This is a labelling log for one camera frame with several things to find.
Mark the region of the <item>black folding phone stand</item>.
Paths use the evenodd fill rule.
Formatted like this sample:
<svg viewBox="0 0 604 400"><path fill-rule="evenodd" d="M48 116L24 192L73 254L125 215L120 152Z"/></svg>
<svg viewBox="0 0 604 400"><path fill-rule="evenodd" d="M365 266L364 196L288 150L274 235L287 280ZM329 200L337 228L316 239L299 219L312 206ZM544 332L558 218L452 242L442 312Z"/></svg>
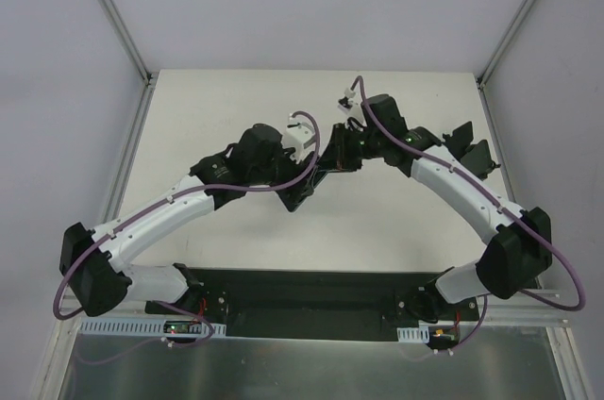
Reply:
<svg viewBox="0 0 604 400"><path fill-rule="evenodd" d="M473 124L471 121L455 128L451 134L444 134L444 145L454 158L462 158L470 148L473 139Z"/></svg>

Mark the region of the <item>black round-base clamp stand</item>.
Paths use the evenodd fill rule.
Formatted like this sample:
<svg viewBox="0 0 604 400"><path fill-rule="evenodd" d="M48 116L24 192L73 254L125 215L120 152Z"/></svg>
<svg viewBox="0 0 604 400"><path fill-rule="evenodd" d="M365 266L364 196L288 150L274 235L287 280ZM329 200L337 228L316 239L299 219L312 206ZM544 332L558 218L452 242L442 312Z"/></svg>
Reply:
<svg viewBox="0 0 604 400"><path fill-rule="evenodd" d="M489 143L481 140L476 144L471 144L464 156L461 158L461 164L480 180L485 180L500 165L493 159Z"/></svg>

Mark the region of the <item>black smartphone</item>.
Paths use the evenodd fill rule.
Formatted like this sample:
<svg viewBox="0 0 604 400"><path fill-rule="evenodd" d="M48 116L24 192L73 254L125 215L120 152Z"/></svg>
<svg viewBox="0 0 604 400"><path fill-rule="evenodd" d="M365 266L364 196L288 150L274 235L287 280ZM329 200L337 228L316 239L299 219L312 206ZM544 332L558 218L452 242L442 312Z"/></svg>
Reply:
<svg viewBox="0 0 604 400"><path fill-rule="evenodd" d="M295 212L311 197L319 184L327 176L327 171L315 167L305 178L291 187L277 192L277 197L289 212Z"/></svg>

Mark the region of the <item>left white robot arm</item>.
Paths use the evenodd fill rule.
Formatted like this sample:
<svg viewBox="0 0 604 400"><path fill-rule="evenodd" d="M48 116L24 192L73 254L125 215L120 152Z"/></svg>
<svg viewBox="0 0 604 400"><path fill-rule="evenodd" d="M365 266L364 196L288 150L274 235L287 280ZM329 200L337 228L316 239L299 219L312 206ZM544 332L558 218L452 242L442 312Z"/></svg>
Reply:
<svg viewBox="0 0 604 400"><path fill-rule="evenodd" d="M320 133L292 119L285 131L265 124L245 130L238 142L200 159L168 192L120 218L64 233L59 270L90 317L124 301L159 304L177 313L199 313L204 289L182 263L139 266L134 259L188 222L213 213L252 191L289 189L310 175Z"/></svg>

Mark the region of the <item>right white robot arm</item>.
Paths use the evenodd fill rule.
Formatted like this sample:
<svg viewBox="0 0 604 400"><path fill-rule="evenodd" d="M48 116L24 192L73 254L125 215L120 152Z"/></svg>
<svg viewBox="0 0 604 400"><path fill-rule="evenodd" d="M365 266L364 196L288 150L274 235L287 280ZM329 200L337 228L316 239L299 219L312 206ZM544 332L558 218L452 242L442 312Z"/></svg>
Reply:
<svg viewBox="0 0 604 400"><path fill-rule="evenodd" d="M439 196L470 225L486 248L481 257L431 280L415 301L435 319L446 319L459 302L490 294L509 299L551 267L551 222L540 208L526 210L482 181L495 168L487 159L477 171L463 156L486 146L473 143L469 124L437 137L423 126L410 128L388 94L363 102L347 91L339 101L345 121L333 126L324 164L331 172L354 172L364 160L380 158Z"/></svg>

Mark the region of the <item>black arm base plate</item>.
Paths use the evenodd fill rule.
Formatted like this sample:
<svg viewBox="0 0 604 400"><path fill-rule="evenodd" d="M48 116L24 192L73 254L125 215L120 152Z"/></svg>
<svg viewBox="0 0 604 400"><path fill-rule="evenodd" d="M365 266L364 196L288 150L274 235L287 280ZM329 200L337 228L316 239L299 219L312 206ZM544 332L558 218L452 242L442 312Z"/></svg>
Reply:
<svg viewBox="0 0 604 400"><path fill-rule="evenodd" d="M229 337L394 342L415 327L410 313L434 273L346 273L193 269L194 300L177 307L202 312Z"/></svg>

